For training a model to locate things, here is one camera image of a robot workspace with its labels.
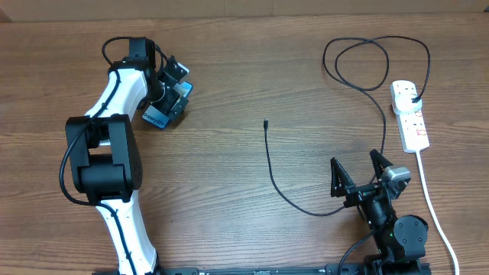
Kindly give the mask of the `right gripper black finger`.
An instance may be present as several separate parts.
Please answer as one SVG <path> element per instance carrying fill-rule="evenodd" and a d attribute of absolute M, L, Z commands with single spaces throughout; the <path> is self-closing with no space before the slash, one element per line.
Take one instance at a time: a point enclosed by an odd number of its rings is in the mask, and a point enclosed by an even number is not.
<path fill-rule="evenodd" d="M 330 166 L 332 172 L 331 197 L 345 196 L 349 189 L 355 187 L 355 183 L 335 157 L 330 160 Z"/>
<path fill-rule="evenodd" d="M 383 172 L 393 164 L 376 149 L 370 151 L 370 157 L 374 167 L 375 176 L 379 180 Z"/>

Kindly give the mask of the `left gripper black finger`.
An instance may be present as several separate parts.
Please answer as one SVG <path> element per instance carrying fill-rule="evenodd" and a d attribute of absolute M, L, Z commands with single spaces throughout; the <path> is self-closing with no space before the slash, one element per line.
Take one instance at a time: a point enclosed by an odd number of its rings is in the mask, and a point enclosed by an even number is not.
<path fill-rule="evenodd" d="M 175 56 L 171 56 L 167 60 L 166 72 L 179 83 L 182 83 L 189 75 L 189 69 L 179 63 Z"/>
<path fill-rule="evenodd" d="M 175 121 L 184 111 L 189 100 L 185 97 L 179 97 L 173 107 L 168 111 L 167 117 L 170 121 Z"/>

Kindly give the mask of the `smartphone with blue screen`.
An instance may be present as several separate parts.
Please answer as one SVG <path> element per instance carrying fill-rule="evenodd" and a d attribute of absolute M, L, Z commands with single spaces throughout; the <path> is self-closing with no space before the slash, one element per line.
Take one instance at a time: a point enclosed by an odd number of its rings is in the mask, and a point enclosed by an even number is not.
<path fill-rule="evenodd" d="M 189 82 L 183 82 L 176 84 L 173 88 L 180 94 L 180 97 L 188 98 L 193 90 L 193 85 Z M 153 102 L 149 104 L 142 115 L 142 118 L 160 129 L 165 129 L 173 121 L 170 121 L 167 115 L 156 110 L 156 108 L 152 106 L 152 103 Z"/>

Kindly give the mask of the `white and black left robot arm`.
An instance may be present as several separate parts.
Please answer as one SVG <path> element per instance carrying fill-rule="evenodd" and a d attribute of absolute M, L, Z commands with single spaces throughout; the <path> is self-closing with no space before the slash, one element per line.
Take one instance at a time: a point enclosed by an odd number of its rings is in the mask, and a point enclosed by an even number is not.
<path fill-rule="evenodd" d="M 193 85 L 186 81 L 189 70 L 153 40 L 127 40 L 129 53 L 109 63 L 108 83 L 97 103 L 66 121 L 59 182 L 68 200 L 99 211 L 118 256 L 117 274 L 162 274 L 139 204 L 143 167 L 131 121 L 142 110 L 146 122 L 167 128 L 183 114 Z M 66 168 L 85 201 L 69 194 Z"/>

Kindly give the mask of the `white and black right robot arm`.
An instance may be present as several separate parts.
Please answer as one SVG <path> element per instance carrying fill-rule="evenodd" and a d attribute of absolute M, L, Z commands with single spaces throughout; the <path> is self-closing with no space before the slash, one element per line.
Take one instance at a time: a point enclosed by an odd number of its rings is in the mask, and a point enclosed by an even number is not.
<path fill-rule="evenodd" d="M 426 256 L 427 222 L 418 215 L 399 218 L 392 203 L 407 188 L 411 172 L 391 163 L 375 149 L 370 157 L 375 181 L 363 186 L 355 185 L 339 160 L 330 160 L 331 196 L 343 198 L 346 208 L 359 209 L 370 232 L 353 244 L 337 264 L 326 264 L 326 273 L 430 274 L 429 265 L 420 262 Z M 369 238 L 374 239 L 378 253 L 366 256 L 361 263 L 348 264 L 349 254 Z"/>

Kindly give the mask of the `white charger plug adapter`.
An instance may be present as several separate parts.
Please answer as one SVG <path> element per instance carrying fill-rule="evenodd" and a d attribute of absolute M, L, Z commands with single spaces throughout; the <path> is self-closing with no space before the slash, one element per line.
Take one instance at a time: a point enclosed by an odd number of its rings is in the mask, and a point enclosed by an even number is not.
<path fill-rule="evenodd" d="M 419 111 L 423 106 L 423 101 L 412 94 L 395 94 L 393 97 L 393 111 L 396 115 L 405 115 Z"/>

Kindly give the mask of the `white power strip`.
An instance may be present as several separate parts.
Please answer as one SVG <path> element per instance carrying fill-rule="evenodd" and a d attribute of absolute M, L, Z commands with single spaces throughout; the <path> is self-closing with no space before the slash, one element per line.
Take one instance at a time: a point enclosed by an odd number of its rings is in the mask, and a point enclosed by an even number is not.
<path fill-rule="evenodd" d="M 390 92 L 392 102 L 395 94 L 412 94 L 413 97 L 418 97 L 415 84 L 407 80 L 394 81 L 390 85 Z M 404 152 L 416 153 L 429 146 L 426 124 L 421 109 L 405 115 L 396 115 L 396 118 Z"/>

